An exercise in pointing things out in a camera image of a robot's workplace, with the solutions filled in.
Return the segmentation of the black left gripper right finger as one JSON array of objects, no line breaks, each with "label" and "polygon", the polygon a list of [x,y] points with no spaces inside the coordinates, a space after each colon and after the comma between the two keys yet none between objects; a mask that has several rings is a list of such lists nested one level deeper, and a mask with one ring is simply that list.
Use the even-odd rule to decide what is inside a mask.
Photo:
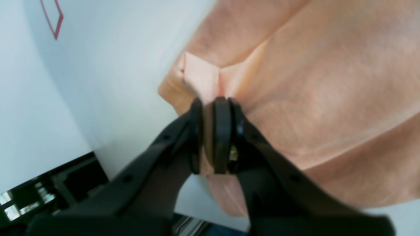
[{"label": "black left gripper right finger", "polygon": [[213,165],[235,174],[250,220],[249,236],[394,236],[387,216],[361,213],[328,195],[277,152],[237,101],[213,102]]}]

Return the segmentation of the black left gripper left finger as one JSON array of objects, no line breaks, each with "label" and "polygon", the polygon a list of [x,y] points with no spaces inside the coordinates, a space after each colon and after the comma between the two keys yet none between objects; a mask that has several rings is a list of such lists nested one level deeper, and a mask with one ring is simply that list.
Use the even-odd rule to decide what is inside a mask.
[{"label": "black left gripper left finger", "polygon": [[172,236],[181,187],[199,174],[202,103],[169,124],[98,194],[56,216],[37,216],[29,236]]}]

